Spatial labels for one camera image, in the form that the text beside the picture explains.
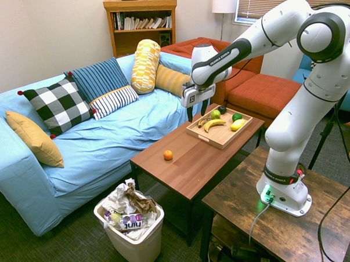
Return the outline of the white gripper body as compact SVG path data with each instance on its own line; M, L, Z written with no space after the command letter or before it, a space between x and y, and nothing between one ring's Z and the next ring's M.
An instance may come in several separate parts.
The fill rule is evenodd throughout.
M211 98L215 94L215 85L200 90L198 85L186 82L182 85L182 91L181 104L183 107L190 108Z

